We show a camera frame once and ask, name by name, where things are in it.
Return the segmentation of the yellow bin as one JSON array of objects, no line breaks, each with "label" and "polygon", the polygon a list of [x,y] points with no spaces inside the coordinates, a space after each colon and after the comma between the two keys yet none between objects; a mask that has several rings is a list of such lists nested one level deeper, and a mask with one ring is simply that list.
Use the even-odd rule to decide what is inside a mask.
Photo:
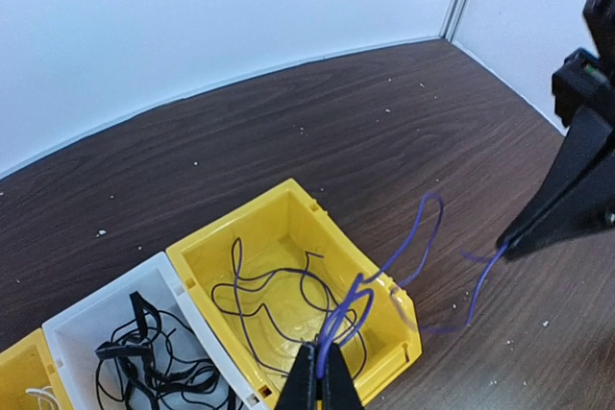
[{"label": "yellow bin", "polygon": [[357,275],[336,339],[363,403],[421,355],[412,299],[295,180],[286,180],[167,249],[188,294],[271,409],[299,347],[313,340]]},{"label": "yellow bin", "polygon": [[1,408],[38,409],[30,388],[54,395],[61,409],[72,409],[41,328],[1,352]]}]

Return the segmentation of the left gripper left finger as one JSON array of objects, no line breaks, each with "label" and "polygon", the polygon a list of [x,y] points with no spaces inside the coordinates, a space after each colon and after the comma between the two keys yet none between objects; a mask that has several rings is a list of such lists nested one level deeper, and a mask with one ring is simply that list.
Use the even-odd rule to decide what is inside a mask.
[{"label": "left gripper left finger", "polygon": [[278,397],[275,410],[317,408],[316,355],[317,347],[314,343],[301,345]]}]

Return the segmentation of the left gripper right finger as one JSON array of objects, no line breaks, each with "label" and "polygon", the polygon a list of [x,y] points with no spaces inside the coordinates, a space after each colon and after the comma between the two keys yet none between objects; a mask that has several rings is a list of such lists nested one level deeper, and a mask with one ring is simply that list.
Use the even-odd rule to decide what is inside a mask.
[{"label": "left gripper right finger", "polygon": [[322,408],[324,410],[363,409],[354,381],[337,344],[332,344],[330,347],[321,387]]}]

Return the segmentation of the white translucent bin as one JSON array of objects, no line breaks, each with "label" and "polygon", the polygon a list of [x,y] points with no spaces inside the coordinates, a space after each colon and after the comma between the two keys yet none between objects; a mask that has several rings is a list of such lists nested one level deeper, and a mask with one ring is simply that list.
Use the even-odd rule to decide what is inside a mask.
[{"label": "white translucent bin", "polygon": [[76,409],[243,409],[266,403],[157,253],[42,325]]}]

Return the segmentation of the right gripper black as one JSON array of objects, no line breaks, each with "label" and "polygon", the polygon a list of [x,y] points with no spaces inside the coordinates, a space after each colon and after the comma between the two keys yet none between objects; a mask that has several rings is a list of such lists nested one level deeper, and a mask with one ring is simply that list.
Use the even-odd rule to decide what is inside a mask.
[{"label": "right gripper black", "polygon": [[614,229],[614,0],[586,0],[582,14],[598,54],[579,48],[553,73],[554,111],[568,133],[497,240],[509,261]]}]

